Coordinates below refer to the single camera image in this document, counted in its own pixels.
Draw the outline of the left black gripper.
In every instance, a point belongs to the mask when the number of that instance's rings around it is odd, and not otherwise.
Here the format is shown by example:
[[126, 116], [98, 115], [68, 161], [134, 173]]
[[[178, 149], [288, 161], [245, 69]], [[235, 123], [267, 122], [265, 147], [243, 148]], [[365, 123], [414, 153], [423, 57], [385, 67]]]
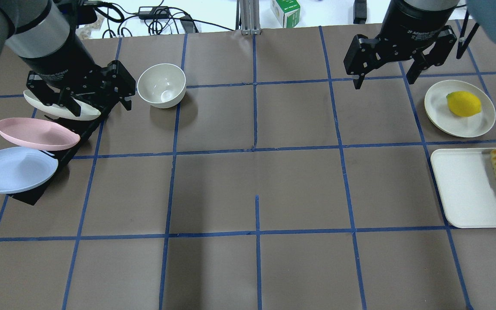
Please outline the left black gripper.
[[136, 81], [120, 61], [114, 60], [76, 79], [68, 76], [58, 92], [31, 71], [26, 88], [26, 101], [33, 107], [61, 118], [78, 118], [81, 113], [101, 113], [116, 102], [131, 111]]

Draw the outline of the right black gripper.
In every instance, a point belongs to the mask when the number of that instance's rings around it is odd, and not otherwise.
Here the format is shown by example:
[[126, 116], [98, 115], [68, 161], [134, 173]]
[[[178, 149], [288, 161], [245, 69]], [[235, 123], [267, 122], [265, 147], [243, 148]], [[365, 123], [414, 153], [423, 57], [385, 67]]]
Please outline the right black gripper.
[[394, 40], [382, 34], [375, 38], [356, 34], [343, 60], [346, 73], [353, 76], [354, 88], [360, 90], [364, 78], [374, 69], [386, 63], [410, 59], [413, 59], [413, 63], [406, 78], [409, 85], [415, 84], [423, 71], [443, 65], [457, 42], [453, 28], [449, 25], [445, 25], [429, 40], [418, 41], [415, 38], [411, 34]]

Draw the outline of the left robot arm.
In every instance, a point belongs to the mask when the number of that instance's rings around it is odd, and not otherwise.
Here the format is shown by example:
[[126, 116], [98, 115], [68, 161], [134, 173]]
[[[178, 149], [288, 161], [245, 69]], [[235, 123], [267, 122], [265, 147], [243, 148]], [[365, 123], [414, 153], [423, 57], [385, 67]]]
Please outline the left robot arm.
[[81, 102], [98, 110], [120, 102], [131, 110], [135, 79], [118, 60], [97, 65], [76, 26], [76, 11], [61, 12], [53, 0], [0, 0], [0, 54], [9, 47], [31, 68], [27, 87], [45, 106], [75, 117]]

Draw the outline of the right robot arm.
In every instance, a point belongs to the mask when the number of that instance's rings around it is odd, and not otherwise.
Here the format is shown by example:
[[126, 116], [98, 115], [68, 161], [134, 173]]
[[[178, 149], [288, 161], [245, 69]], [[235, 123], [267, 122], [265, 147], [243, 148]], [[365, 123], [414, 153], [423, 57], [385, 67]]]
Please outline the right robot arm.
[[460, 34], [447, 25], [456, 0], [391, 0], [380, 32], [374, 38], [357, 34], [343, 60], [358, 90], [368, 73], [391, 62], [413, 60], [406, 73], [415, 83], [431, 66], [441, 66], [453, 47], [460, 59], [478, 29], [496, 44], [496, 0], [468, 0]]

